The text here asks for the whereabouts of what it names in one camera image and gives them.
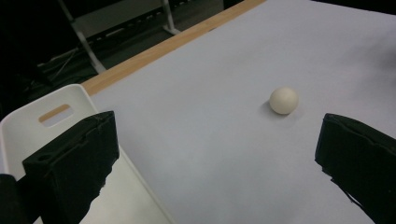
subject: dark floor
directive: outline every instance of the dark floor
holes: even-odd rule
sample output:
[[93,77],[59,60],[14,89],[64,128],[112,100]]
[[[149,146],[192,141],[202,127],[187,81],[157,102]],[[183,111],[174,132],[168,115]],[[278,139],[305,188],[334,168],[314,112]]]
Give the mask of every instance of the dark floor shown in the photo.
[[[175,26],[183,31],[223,10],[222,0],[188,0],[172,6]],[[139,21],[125,24],[121,31],[89,39],[93,52],[105,68],[111,68],[171,37],[162,26],[163,13],[149,15]],[[34,83],[29,91],[33,101],[51,91],[72,83],[81,83],[96,76],[83,49],[74,49],[40,66],[53,86]]]

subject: white tabletop surface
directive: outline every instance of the white tabletop surface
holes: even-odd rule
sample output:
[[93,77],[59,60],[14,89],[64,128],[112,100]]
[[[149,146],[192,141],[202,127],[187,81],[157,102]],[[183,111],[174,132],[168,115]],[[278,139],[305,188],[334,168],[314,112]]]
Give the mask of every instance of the white tabletop surface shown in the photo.
[[396,136],[396,17],[268,0],[92,99],[179,224],[372,224],[314,158],[325,113]]

